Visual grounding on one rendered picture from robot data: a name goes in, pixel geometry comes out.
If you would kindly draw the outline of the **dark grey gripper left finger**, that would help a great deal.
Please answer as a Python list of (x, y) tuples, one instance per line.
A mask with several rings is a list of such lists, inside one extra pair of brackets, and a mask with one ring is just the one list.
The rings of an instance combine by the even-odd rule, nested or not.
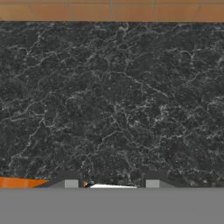
[(38, 185), (38, 188), (79, 188), (80, 174), (77, 171), (63, 171), (56, 178)]

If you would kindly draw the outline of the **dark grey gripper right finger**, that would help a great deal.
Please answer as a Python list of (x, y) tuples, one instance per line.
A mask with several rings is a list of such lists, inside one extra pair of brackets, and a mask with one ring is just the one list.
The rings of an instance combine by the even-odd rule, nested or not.
[(146, 188), (172, 188), (175, 184), (167, 178), (164, 172), (148, 171), (144, 174), (144, 186)]

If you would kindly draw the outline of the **white flat object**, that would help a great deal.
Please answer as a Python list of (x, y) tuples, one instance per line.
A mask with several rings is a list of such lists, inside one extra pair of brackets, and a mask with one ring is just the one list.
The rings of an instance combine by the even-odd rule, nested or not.
[(104, 184), (95, 184), (95, 185), (91, 185), (90, 188), (109, 188), (109, 189), (137, 189), (136, 186), (128, 186), (128, 185), (104, 185)]

